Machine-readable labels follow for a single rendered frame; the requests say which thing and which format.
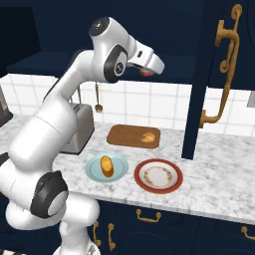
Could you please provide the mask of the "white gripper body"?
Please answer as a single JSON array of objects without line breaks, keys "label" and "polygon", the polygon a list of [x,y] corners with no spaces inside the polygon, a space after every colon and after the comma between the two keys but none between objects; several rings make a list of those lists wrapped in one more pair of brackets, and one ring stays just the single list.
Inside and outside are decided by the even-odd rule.
[{"label": "white gripper body", "polygon": [[145,60],[143,69],[146,72],[151,72],[158,75],[163,72],[164,62],[152,49],[143,51],[143,57]]}]

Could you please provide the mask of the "golden croissant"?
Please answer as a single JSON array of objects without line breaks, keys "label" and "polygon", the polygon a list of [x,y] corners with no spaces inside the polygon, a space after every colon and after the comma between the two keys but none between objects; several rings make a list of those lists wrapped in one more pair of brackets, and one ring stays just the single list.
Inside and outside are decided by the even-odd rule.
[{"label": "golden croissant", "polygon": [[141,139],[142,142],[153,142],[154,140],[155,135],[152,132],[146,132]]}]

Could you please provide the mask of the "wooden cutting board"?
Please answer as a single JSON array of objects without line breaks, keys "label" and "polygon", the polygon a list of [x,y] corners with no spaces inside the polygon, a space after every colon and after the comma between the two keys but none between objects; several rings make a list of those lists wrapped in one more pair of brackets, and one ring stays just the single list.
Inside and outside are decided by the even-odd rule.
[{"label": "wooden cutting board", "polygon": [[[146,132],[152,132],[155,135],[153,142],[141,141]],[[156,148],[159,146],[159,141],[160,130],[156,127],[114,125],[107,136],[107,142],[110,144],[141,148]]]}]

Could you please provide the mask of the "navy base cabinet door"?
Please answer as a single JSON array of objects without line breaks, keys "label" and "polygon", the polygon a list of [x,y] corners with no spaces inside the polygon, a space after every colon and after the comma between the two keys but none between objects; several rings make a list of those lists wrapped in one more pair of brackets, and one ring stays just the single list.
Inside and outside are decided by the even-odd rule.
[{"label": "navy base cabinet door", "polygon": [[[116,237],[116,214],[113,209],[113,206],[110,202],[102,201],[102,214],[103,214],[103,222],[104,222],[104,231],[105,231],[105,239],[106,239],[106,249],[107,255],[118,255],[118,238]],[[109,241],[108,241],[108,224],[112,223],[115,226],[114,231],[112,232],[113,241],[116,243],[116,248],[113,251],[110,251]]]}]

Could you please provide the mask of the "hanging brown fork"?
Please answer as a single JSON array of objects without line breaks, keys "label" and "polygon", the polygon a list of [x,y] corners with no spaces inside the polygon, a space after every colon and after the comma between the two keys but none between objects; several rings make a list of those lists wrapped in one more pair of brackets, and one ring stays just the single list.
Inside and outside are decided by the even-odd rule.
[{"label": "hanging brown fork", "polygon": [[99,85],[97,82],[95,84],[95,90],[96,90],[96,99],[97,99],[97,104],[95,105],[95,110],[97,113],[101,113],[103,111],[103,106],[100,104]]}]

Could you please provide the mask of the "silver toaster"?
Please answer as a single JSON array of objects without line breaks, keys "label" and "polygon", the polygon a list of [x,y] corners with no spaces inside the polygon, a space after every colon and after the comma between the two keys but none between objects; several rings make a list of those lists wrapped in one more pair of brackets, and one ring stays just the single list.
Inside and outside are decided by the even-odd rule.
[{"label": "silver toaster", "polygon": [[86,104],[71,104],[71,106],[77,114],[78,129],[70,141],[64,145],[61,153],[80,154],[95,130],[93,109]]}]

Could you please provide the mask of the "light blue plate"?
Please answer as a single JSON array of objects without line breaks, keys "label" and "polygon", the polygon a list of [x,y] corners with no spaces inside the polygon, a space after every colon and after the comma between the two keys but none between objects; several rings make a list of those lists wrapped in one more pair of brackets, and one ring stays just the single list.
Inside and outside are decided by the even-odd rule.
[{"label": "light blue plate", "polygon": [[[106,177],[102,173],[101,158],[107,155],[113,162],[114,174],[111,177]],[[87,176],[96,182],[114,182],[124,177],[128,172],[128,161],[119,153],[103,152],[98,153],[88,160],[85,165]]]}]

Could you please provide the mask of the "red rimmed white plate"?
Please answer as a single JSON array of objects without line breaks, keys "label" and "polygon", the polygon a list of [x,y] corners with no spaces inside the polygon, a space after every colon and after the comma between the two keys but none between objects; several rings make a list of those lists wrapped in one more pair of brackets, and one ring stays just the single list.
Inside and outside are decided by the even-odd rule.
[{"label": "red rimmed white plate", "polygon": [[147,159],[139,163],[133,173],[135,182],[145,191],[167,194],[180,187],[183,175],[179,167],[161,158]]}]

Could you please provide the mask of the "golden bread roll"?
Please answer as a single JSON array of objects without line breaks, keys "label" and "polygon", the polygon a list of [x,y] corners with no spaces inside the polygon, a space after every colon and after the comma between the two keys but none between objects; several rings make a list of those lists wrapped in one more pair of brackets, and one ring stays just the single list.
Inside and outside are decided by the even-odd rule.
[{"label": "golden bread roll", "polygon": [[101,158],[101,169],[105,177],[112,177],[114,175],[113,162],[107,155]]}]

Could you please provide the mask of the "navy drawer front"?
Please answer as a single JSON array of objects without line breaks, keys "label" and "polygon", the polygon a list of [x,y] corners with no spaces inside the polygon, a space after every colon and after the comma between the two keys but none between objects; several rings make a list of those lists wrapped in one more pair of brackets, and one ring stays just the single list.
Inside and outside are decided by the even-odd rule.
[{"label": "navy drawer front", "polygon": [[[141,216],[154,218],[161,213],[157,223],[137,219]],[[118,204],[115,207],[118,255],[191,255],[199,218],[196,216]]]}]

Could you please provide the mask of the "dark countertop appliance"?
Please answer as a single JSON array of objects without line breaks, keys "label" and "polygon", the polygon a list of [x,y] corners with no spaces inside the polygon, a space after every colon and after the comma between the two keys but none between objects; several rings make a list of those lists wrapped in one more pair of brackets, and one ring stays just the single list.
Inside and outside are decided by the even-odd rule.
[{"label": "dark countertop appliance", "polygon": [[2,88],[0,86],[0,127],[8,123],[13,118],[13,114],[9,111]]}]

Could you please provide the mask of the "navy wall cabinet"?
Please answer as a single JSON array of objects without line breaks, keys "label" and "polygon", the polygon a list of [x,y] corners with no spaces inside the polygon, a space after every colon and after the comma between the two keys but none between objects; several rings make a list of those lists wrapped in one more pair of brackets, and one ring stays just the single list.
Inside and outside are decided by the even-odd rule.
[{"label": "navy wall cabinet", "polygon": [[61,76],[108,16],[164,61],[152,82],[190,84],[203,9],[204,0],[0,0],[0,73]]}]

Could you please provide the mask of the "navy wall cabinet door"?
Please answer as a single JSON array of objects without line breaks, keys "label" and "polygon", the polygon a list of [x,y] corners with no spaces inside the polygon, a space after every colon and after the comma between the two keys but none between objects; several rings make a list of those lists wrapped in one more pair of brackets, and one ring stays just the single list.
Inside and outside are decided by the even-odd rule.
[{"label": "navy wall cabinet door", "polygon": [[217,26],[224,21],[225,29],[233,29],[235,21],[231,9],[242,6],[237,32],[240,38],[239,53],[231,89],[255,91],[255,0],[189,0],[185,38],[195,44],[195,66],[192,89],[182,147],[182,157],[192,159],[199,129],[201,111],[209,117],[218,114],[226,74],[219,71],[226,59],[229,39],[215,46]]}]

